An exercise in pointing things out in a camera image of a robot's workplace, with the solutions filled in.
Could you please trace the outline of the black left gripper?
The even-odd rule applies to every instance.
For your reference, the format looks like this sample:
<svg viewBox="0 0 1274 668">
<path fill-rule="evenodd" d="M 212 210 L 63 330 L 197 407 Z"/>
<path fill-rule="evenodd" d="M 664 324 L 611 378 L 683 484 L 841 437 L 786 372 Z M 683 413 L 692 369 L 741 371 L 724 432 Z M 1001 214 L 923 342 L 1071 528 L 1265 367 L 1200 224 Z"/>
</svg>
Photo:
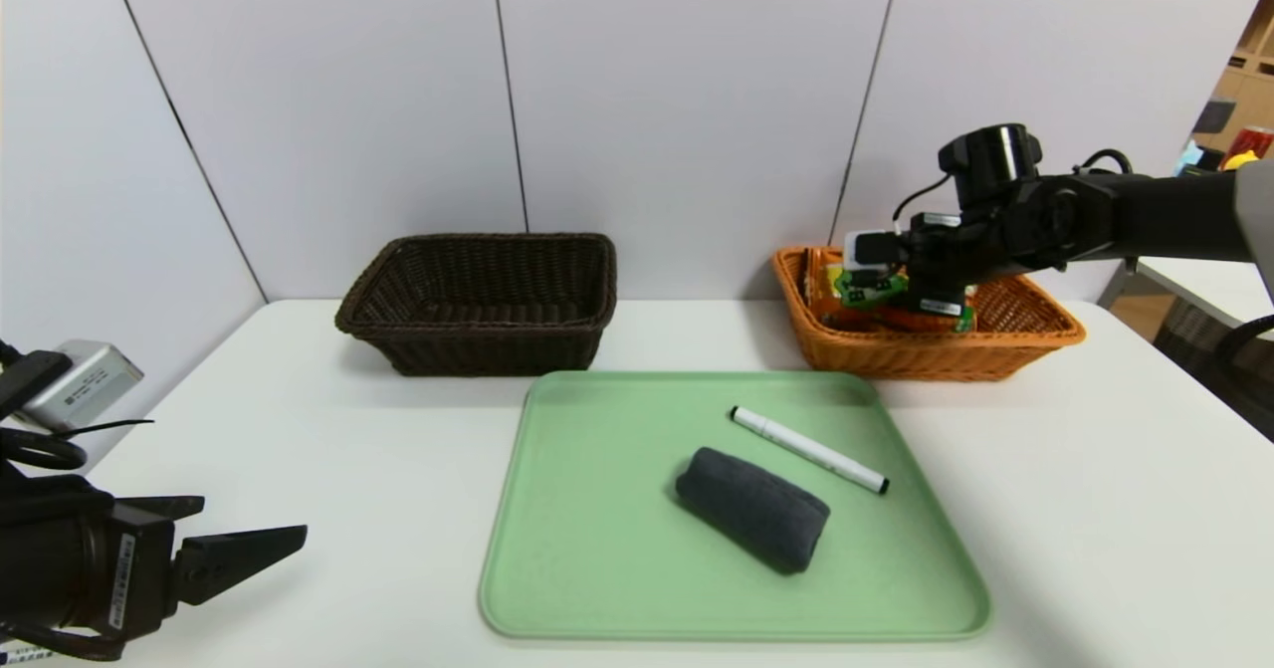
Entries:
<svg viewBox="0 0 1274 668">
<path fill-rule="evenodd" d="M 127 643 L 166 614 L 175 521 L 203 496 L 127 497 L 104 514 L 3 526 L 3 641 Z M 171 606 L 203 606 L 299 549 L 310 526 L 190 537 L 171 569 Z"/>
</svg>

